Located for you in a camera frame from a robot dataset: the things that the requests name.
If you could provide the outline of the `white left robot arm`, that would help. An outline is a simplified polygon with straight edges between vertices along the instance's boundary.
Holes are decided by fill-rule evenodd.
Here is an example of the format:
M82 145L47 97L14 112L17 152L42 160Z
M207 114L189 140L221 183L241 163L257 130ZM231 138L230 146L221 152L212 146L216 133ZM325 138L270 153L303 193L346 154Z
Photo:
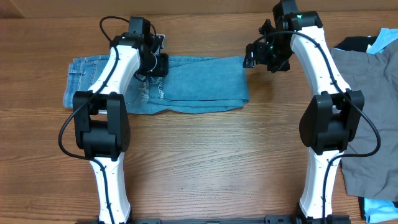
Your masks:
M124 156L130 142L130 125L124 94L133 76L164 76L168 56L161 53L165 35L154 35L150 47L137 38L121 37L97 81L73 96L77 146L84 151L96 179L100 211L97 223L131 223Z

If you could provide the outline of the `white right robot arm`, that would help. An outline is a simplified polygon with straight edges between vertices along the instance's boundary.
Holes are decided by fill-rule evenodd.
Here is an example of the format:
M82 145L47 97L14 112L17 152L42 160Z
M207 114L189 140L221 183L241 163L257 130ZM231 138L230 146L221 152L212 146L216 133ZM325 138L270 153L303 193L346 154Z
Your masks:
M268 71L288 71L295 54L304 70L312 100L300 122L300 138L308 147L308 166L296 223L349 223L334 216L331 200L341 156L355 136L364 96L340 75L315 11L274 13L259 28L260 38L246 47L243 66L267 65Z

